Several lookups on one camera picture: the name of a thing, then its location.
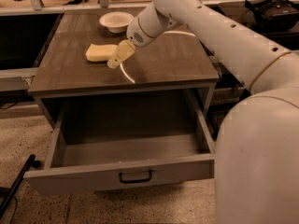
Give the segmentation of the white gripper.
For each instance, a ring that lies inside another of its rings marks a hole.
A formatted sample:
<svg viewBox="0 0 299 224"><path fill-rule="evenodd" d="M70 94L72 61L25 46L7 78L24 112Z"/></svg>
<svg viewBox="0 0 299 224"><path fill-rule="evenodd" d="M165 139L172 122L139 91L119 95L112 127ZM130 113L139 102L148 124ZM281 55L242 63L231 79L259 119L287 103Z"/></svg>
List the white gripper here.
<svg viewBox="0 0 299 224"><path fill-rule="evenodd" d="M127 38L122 40L107 61L107 66L111 69L117 68L135 53L135 46L145 47L155 38L156 27L150 18L138 15L127 28Z"/></svg>

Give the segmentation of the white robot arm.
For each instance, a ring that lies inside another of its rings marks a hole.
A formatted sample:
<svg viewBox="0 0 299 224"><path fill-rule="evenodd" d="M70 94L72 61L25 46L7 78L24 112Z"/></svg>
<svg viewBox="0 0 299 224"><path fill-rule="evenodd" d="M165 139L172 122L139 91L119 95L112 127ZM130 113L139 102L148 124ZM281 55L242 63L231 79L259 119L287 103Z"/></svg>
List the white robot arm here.
<svg viewBox="0 0 299 224"><path fill-rule="evenodd" d="M200 0L152 0L129 25L109 67L176 23L251 93L226 115L217 137L216 223L299 224L299 54Z"/></svg>

